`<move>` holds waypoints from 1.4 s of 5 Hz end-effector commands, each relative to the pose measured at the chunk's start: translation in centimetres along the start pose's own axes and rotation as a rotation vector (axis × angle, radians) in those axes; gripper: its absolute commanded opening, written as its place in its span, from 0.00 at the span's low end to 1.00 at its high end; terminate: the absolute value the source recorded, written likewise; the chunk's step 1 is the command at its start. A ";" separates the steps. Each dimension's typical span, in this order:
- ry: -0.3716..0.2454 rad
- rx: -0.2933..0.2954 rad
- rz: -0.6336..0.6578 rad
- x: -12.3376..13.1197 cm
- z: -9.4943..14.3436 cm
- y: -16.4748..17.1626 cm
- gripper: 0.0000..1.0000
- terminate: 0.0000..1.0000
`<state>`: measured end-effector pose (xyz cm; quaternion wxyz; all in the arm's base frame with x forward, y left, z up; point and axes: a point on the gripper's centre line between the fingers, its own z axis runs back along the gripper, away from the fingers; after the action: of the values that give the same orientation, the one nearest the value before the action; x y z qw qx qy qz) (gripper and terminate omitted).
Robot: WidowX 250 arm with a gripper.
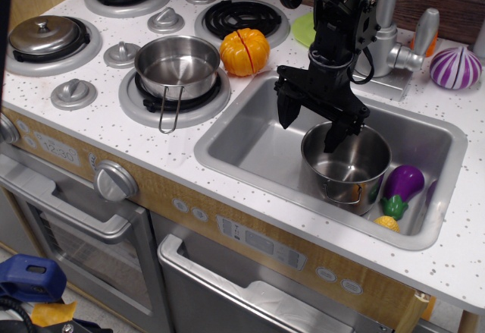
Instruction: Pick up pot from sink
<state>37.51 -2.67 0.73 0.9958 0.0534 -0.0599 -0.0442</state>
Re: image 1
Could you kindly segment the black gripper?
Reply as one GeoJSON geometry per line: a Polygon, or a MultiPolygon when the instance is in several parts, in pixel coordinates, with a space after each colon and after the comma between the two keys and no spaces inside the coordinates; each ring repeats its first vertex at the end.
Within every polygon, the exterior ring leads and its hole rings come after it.
{"type": "Polygon", "coordinates": [[[324,152],[332,153],[352,134],[359,134],[370,109],[353,93],[347,68],[308,69],[277,67],[278,119],[287,129],[305,107],[332,121],[324,140],[324,152]]]}

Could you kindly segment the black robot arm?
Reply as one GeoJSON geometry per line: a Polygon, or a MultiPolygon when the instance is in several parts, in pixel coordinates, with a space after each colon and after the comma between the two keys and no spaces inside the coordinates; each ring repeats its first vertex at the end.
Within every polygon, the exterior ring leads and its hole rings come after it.
{"type": "MultiPolygon", "coordinates": [[[[303,0],[280,0],[297,8],[303,0]]],[[[314,0],[315,37],[306,69],[281,65],[275,83],[279,122],[288,128],[302,107],[331,122],[324,151],[332,153],[345,138],[361,132],[370,111],[352,92],[359,55],[372,59],[368,46],[377,38],[378,0],[314,0]]]]}

